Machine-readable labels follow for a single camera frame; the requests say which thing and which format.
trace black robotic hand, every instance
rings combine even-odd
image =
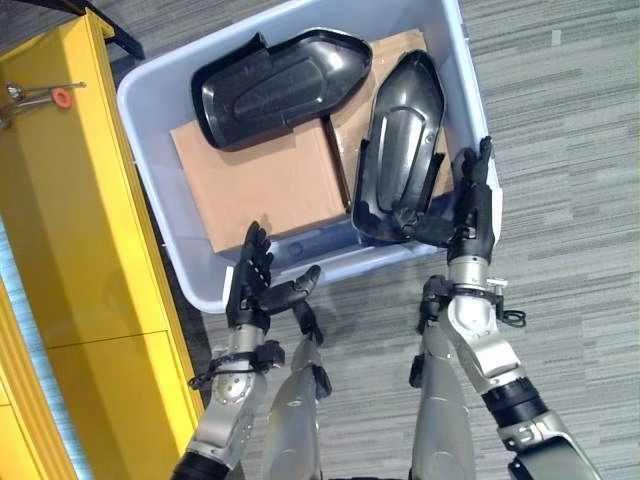
[[[273,254],[269,253],[270,246],[267,232],[258,222],[253,222],[233,270],[226,308],[230,327],[248,323],[257,324],[265,331],[269,329],[269,318],[262,313],[259,299],[271,285]]]
[[[273,254],[269,252],[270,246],[265,230],[258,222],[253,222],[233,271],[226,308],[230,327],[250,324],[266,333],[271,315],[302,304],[320,278],[320,267],[313,265],[295,281],[271,287]]]

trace black plastic part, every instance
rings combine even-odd
[[[225,480],[229,468],[197,453],[187,452],[173,469],[171,480]]]
[[[548,410],[527,377],[488,391],[482,400],[500,428],[532,420]]]
[[[522,464],[518,457],[514,458],[509,463],[509,473],[515,480],[535,480],[527,470],[527,467]]]
[[[401,57],[378,89],[368,139],[360,147],[352,217],[364,235],[412,239],[443,160],[434,149],[444,109],[431,57],[424,50]]]
[[[316,400],[327,398],[333,391],[327,371],[319,365],[313,365],[311,371],[316,381]]]
[[[340,108],[371,69],[369,45],[313,29],[267,46],[261,34],[200,68],[193,105],[207,141],[238,150],[291,132]]]
[[[289,310],[309,296],[318,283],[321,273],[322,270],[318,265],[312,265],[295,281],[281,283],[266,290],[258,302],[260,309],[267,315]]]
[[[311,306],[303,300],[302,302],[296,303],[291,310],[296,317],[300,332],[303,335],[310,335],[316,342],[316,345],[321,346],[324,343],[324,335],[318,326],[316,314]]]
[[[284,349],[276,340],[267,340],[254,350],[255,357],[251,365],[258,371],[267,371],[284,365]]]
[[[411,373],[409,374],[409,385],[413,388],[422,388],[422,367],[424,366],[424,353],[413,357]]]

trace gray carpet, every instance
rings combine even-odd
[[[175,48],[278,0],[96,1],[149,55]],[[635,480],[640,440],[638,1],[464,1],[462,11],[504,188],[492,273],[529,326],[502,331],[547,404],[604,478]],[[0,0],[3,45],[68,18]],[[114,58],[121,54],[113,49]],[[406,477],[419,392],[407,378],[422,283],[437,255],[318,289],[334,394],[319,406],[326,478]],[[221,316],[206,316],[213,344]],[[289,353],[293,319],[270,338]],[[188,338],[196,365],[206,339]],[[269,374],[266,415],[286,371]],[[478,478],[507,478],[510,455],[468,382]],[[265,415],[247,451],[260,478]]]

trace black plastic panel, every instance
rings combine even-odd
[[[371,69],[371,48],[345,33],[314,29],[267,47],[249,43],[198,70],[191,94],[208,142],[238,150],[291,132],[340,108]]]
[[[434,149],[444,109],[429,55],[405,54],[378,89],[360,147],[353,223],[366,236],[411,240],[403,227],[427,210],[442,162]]]

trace yellow panel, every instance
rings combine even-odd
[[[2,371],[2,365],[0,365],[0,406],[9,405],[9,397],[7,397],[7,392],[4,390],[4,385],[2,385],[3,377],[4,372]]]
[[[193,426],[165,333],[48,351],[96,478],[163,479]]]
[[[60,433],[55,425],[49,406],[44,398],[36,372],[31,364],[27,347],[16,323],[9,297],[0,280],[0,384],[4,385],[4,399],[11,407],[13,423],[21,432],[20,439],[29,451],[30,464],[40,472],[42,478],[50,480],[69,480],[76,478],[71,460],[64,448]],[[13,428],[12,422],[7,428]],[[0,428],[0,472],[5,472],[4,455],[15,454],[19,458],[20,468],[24,455],[22,446],[15,445],[6,450],[2,442],[5,439],[3,427]],[[4,476],[4,478],[33,478]]]
[[[168,327],[139,187],[134,194],[126,171],[133,163],[114,125],[102,32],[90,18],[0,59],[2,82],[87,84],[73,91],[71,110],[48,105],[0,131],[1,211],[47,347]]]
[[[0,407],[0,479],[42,479],[11,407]]]

